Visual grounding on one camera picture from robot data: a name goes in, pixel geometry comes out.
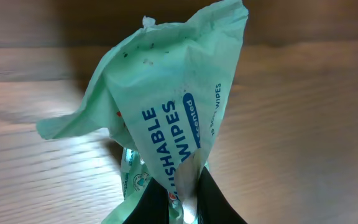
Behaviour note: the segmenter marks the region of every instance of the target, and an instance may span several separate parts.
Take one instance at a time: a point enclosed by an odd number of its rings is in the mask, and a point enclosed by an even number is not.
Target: wooden surface
[[[75,110],[144,14],[185,21],[210,2],[0,0],[0,224],[94,224],[122,201],[106,130],[44,141],[34,123]],[[358,223],[358,1],[244,3],[213,177],[249,223]]]

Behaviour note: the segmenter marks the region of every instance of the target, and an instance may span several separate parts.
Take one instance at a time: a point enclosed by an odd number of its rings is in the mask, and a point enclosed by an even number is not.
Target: flushable wipes package
[[[215,142],[247,17],[241,0],[214,3],[185,23],[145,17],[144,28],[101,59],[80,108],[39,121],[39,134],[59,139],[108,128],[124,153],[131,149],[147,165],[137,184],[150,176],[178,197],[176,168],[196,151],[205,164]],[[126,201],[142,189],[124,191]]]

